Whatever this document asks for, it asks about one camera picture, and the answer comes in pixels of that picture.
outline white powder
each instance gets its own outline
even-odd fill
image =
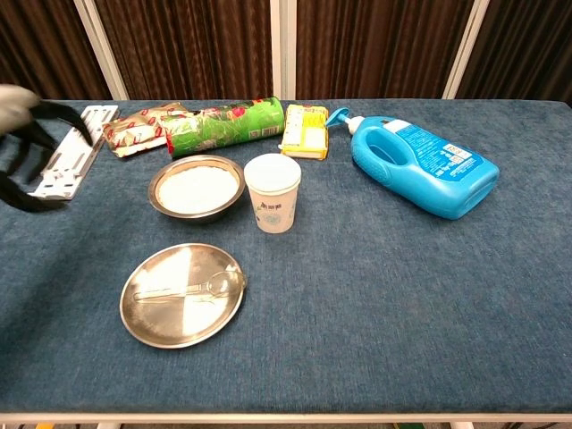
[[[228,202],[239,188],[234,176],[218,167],[194,167],[168,177],[159,201],[176,213],[204,213]]]

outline product label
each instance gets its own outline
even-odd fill
[[[262,137],[273,136],[280,132],[280,127],[268,127],[262,129]]]
[[[455,146],[408,122],[391,121],[384,127],[411,146],[423,170],[441,180],[460,181],[483,163],[483,158],[476,153]]]

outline spoon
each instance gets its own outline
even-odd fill
[[[167,299],[185,298],[189,295],[207,295],[207,299],[229,297],[241,293],[247,287],[244,274],[236,271],[221,271],[207,281],[184,288],[164,288],[135,292],[133,299],[140,303],[165,302]]]

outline table edge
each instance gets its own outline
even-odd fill
[[[364,424],[441,422],[572,422],[572,414],[425,413],[425,414],[172,414],[172,413],[0,413],[0,422],[167,423],[167,424]]]

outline yellow package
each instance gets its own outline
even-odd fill
[[[325,159],[328,155],[328,109],[315,105],[289,105],[281,153],[298,158]]]

